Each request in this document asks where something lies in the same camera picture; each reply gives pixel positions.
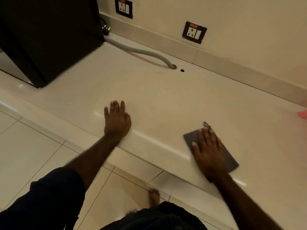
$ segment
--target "gray hose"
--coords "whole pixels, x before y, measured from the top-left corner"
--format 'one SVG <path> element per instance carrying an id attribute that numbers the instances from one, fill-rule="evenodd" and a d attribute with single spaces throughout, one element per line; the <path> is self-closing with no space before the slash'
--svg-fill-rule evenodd
<path id="1" fill-rule="evenodd" d="M 175 69 L 173 64 L 168 60 L 166 59 L 165 57 L 155 53 L 155 52 L 152 52 L 152 51 L 146 51 L 146 50 L 141 50 L 141 49 L 137 49 L 137 48 L 133 48 L 133 47 L 128 47 L 126 45 L 123 45 L 119 42 L 116 42 L 115 40 L 113 39 L 110 39 L 109 37 L 105 37 L 104 38 L 106 42 L 124 50 L 124 51 L 131 51 L 131 52 L 134 52 L 134 53 L 138 53 L 138 54 L 143 54 L 143 55 L 148 55 L 148 56 L 152 56 L 152 57 L 155 57 L 155 58 L 158 58 L 160 60 L 162 60 L 165 64 L 167 64 L 167 66 L 170 68 L 170 69 Z"/>

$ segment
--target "forearm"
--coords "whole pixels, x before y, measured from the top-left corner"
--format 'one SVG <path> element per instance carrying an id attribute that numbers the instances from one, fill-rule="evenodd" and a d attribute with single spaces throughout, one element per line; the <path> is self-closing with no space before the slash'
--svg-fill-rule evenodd
<path id="1" fill-rule="evenodd" d="M 215 182 L 224 201 L 228 205 L 238 227 L 243 229 L 281 230 L 272 220 L 229 176 L 228 174 Z"/>
<path id="2" fill-rule="evenodd" d="M 80 175 L 84 182 L 85 191 L 90 187 L 103 163 L 119 142 L 116 135 L 105 135 L 91 148 L 65 165 Z"/>

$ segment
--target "microfiber cloth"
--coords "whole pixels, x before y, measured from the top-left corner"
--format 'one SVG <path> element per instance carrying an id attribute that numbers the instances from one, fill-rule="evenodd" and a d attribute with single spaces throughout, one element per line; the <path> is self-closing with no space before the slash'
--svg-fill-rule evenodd
<path id="1" fill-rule="evenodd" d="M 211 126 L 206 122 L 203 122 L 203 126 L 208 127 L 208 130 L 212 130 Z M 185 139 L 185 142 L 187 143 L 187 145 L 188 145 L 188 147 L 189 147 L 189 149 L 192 153 L 193 153 L 192 142 L 197 143 L 198 147 L 200 148 L 199 142 L 198 142 L 197 131 L 198 131 L 198 129 L 183 135 L 183 138 Z M 225 158 L 226 168 L 228 170 L 228 173 L 232 172 L 233 170 L 235 170 L 236 168 L 239 167 L 238 162 L 236 162 L 236 160 L 232 157 L 232 155 L 229 153 L 229 151 L 226 149 L 226 147 L 223 144 L 222 144 L 222 152 L 223 152 L 223 156 Z"/>

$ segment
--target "person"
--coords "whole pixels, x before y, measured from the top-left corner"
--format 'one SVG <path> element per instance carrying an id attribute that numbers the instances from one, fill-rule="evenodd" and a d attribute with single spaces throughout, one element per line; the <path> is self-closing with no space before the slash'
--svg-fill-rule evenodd
<path id="1" fill-rule="evenodd" d="M 0 213 L 0 229 L 71 230 L 83 205 L 85 192 L 112 150 L 131 127 L 125 103 L 110 103 L 104 109 L 104 137 L 78 157 L 48 173 L 30 190 Z M 281 229 L 228 175 L 221 140 L 207 128 L 198 131 L 199 145 L 193 142 L 194 158 L 201 172 L 211 178 L 242 229 Z M 206 229 L 194 215 L 170 202 L 159 204 L 159 192 L 148 191 L 150 208 L 131 212 L 103 230 Z"/>

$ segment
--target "person's left hand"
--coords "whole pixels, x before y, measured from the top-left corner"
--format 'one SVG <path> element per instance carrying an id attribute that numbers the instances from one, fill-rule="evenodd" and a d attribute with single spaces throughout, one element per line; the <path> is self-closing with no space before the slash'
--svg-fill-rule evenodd
<path id="1" fill-rule="evenodd" d="M 108 108 L 106 106 L 104 107 L 104 117 L 106 120 L 104 128 L 105 135 L 118 137 L 118 140 L 121 140 L 127 135 L 131 127 L 131 118 L 130 115 L 125 112 L 124 101 L 121 101 L 120 107 L 116 100 L 111 101 L 110 113 Z"/>

